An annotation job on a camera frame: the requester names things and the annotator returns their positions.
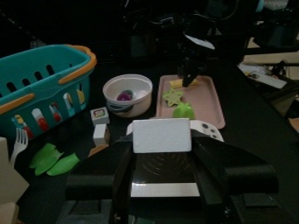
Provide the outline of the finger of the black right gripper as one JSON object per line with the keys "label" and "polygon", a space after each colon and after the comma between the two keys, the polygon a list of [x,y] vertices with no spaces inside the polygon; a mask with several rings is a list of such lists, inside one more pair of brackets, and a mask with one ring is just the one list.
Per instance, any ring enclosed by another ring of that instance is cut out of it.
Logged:
{"label": "finger of the black right gripper", "polygon": [[177,64],[177,75],[181,79],[189,78],[189,58],[182,57]]}
{"label": "finger of the black right gripper", "polygon": [[181,85],[186,88],[197,75],[205,70],[205,65],[201,64],[197,60],[189,58],[189,78],[182,79]]}

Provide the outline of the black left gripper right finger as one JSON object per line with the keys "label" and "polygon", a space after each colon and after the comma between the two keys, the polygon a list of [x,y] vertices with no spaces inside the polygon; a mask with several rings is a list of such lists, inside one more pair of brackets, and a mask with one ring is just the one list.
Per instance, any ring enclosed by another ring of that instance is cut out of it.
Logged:
{"label": "black left gripper right finger", "polygon": [[277,177],[261,158],[193,131],[189,163],[205,224],[277,224]]}

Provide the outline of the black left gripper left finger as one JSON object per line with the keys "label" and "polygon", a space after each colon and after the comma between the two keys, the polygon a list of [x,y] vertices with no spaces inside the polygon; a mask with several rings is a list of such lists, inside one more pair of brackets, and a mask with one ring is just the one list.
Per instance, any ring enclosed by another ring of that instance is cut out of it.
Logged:
{"label": "black left gripper left finger", "polygon": [[66,200],[110,200],[108,224],[128,224],[133,140],[124,136],[85,158],[66,177]]}

